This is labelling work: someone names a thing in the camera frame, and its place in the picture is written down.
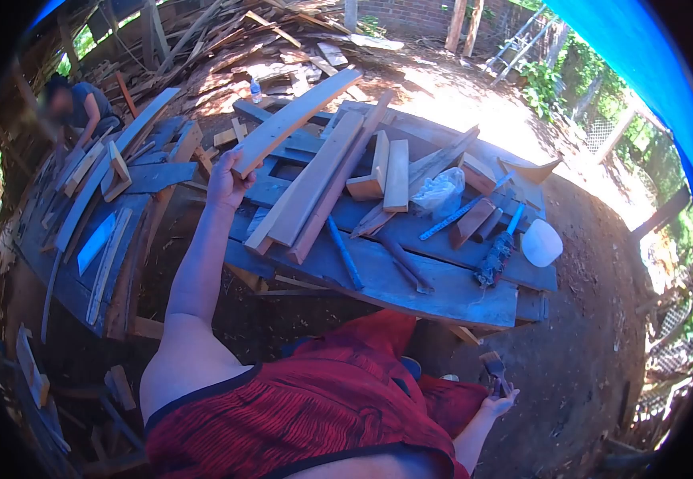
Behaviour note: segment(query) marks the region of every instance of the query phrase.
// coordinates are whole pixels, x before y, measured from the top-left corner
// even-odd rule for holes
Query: dirt ground
[[[538,164],[556,158],[557,151],[578,155],[512,88],[491,90],[456,59],[411,45],[363,59],[365,82],[360,88],[375,99],[391,87],[398,92],[392,107],[459,130],[478,120],[480,138]],[[425,81],[433,84],[431,95],[431,87],[419,84]],[[231,117],[195,115],[206,148]],[[177,188],[156,235],[144,271],[141,316],[163,319],[170,283],[200,214],[185,200],[190,195]],[[638,244],[626,241],[629,229],[613,209],[568,179],[552,175],[545,182],[545,199],[547,219],[565,246],[555,263],[559,290],[549,297],[549,319],[488,336],[479,347],[464,345],[438,323],[420,321],[407,351],[427,373],[455,373],[462,381],[487,384],[477,357],[495,350],[521,389],[517,404],[485,443],[477,477],[589,477],[600,460],[600,440],[618,435],[621,406],[635,399],[644,377],[644,320],[635,316],[634,308],[649,295]],[[45,288],[20,261],[9,273],[8,294],[9,325],[18,327],[23,321],[39,331]],[[280,358],[284,344],[372,311],[376,308],[345,298],[261,299],[225,270],[213,329],[243,363],[268,362]],[[16,329],[9,330],[15,334]],[[145,338],[98,340],[57,302],[51,307],[48,341],[50,347],[40,354],[52,382],[100,384],[107,369],[123,364],[135,396],[142,371],[157,349],[157,341]],[[94,411],[71,412],[81,420],[102,420]],[[142,429],[138,411],[126,418]],[[77,427],[65,426],[69,434],[72,428]],[[81,453],[93,458],[93,450]]]

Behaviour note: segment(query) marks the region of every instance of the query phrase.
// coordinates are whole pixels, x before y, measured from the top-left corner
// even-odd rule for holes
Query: gray shirt
[[[99,107],[100,118],[111,117],[114,115],[112,105],[107,97],[104,96],[102,90],[94,87],[91,83],[85,81],[74,85],[71,89],[72,93],[72,113],[65,115],[62,119],[63,123],[76,128],[85,128],[88,124],[88,113],[83,104],[89,93],[93,94],[93,99],[97,101]]]

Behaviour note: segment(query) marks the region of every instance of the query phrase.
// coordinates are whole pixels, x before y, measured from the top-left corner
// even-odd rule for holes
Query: paintbrush
[[[480,356],[480,361],[485,365],[487,374],[500,380],[500,397],[504,398],[511,393],[511,386],[505,380],[505,365],[500,359],[500,355],[495,352],[486,352]]]

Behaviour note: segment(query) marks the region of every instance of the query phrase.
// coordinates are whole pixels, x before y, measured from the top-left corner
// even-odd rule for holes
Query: plastic bag
[[[434,179],[426,178],[424,185],[410,201],[418,206],[419,215],[431,214],[435,221],[441,220],[460,208],[460,197],[465,186],[464,170],[453,167],[446,169]]]

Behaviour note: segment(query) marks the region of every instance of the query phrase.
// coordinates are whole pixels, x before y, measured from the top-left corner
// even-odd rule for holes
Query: blue tarp
[[[673,132],[693,197],[693,82],[638,0],[545,0]]]

